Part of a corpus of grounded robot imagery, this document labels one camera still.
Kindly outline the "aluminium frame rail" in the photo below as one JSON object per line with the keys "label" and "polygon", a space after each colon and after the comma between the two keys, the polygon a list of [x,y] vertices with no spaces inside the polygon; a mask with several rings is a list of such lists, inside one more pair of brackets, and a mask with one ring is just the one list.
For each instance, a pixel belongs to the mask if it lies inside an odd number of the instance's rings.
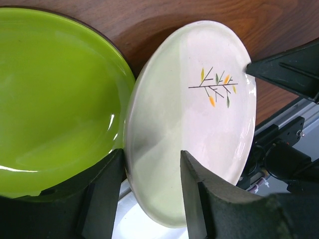
{"label": "aluminium frame rail", "polygon": [[309,100],[297,98],[277,111],[275,114],[258,124],[255,128],[255,136],[269,126],[275,124],[282,128],[296,117],[305,119],[303,132],[308,134],[319,126],[319,106]]}

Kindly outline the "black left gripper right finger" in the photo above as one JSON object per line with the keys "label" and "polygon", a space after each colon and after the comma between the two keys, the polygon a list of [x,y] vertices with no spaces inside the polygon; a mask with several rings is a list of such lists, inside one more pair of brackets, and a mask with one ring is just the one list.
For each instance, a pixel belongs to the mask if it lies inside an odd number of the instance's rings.
{"label": "black left gripper right finger", "polygon": [[180,174],[191,239],[317,239],[317,195],[270,194],[238,188],[180,152]]}

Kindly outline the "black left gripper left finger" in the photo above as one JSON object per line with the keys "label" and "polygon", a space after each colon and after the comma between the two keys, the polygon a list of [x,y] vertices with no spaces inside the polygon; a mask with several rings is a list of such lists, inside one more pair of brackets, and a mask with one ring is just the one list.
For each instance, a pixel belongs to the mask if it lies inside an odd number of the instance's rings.
{"label": "black left gripper left finger", "polygon": [[38,196],[0,198],[2,239],[110,239],[124,174],[115,149]]}

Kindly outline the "white scalloped deep plate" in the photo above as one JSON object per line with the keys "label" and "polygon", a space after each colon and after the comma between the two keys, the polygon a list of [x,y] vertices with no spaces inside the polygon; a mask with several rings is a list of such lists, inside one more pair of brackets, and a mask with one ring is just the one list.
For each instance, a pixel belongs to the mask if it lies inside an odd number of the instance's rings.
{"label": "white scalloped deep plate", "polygon": [[187,228],[171,229],[150,219],[137,203],[127,180],[121,183],[113,239],[187,239]]}

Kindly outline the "lime green plate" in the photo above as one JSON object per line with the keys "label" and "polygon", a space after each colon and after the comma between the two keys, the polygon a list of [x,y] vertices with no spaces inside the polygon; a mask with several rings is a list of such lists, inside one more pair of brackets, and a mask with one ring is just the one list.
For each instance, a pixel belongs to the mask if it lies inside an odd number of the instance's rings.
{"label": "lime green plate", "polygon": [[123,146],[135,78],[119,50],[57,13],[0,9],[0,193],[37,196]]}

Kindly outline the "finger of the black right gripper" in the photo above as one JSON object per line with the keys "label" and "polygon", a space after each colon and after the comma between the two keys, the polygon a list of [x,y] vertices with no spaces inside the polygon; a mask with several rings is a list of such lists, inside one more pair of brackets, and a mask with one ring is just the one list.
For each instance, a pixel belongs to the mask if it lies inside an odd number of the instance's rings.
{"label": "finger of the black right gripper", "polygon": [[262,79],[311,102],[319,102],[319,41],[252,62],[246,74]]}

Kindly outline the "cream green branch plate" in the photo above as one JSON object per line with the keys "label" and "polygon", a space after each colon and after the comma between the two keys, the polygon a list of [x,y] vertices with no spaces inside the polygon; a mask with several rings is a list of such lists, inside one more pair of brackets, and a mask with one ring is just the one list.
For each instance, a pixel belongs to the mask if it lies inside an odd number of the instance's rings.
{"label": "cream green branch plate", "polygon": [[180,153],[236,184],[256,123],[256,82],[246,47],[226,25],[202,20],[173,32],[142,68],[125,120],[124,151],[142,210],[186,226]]}

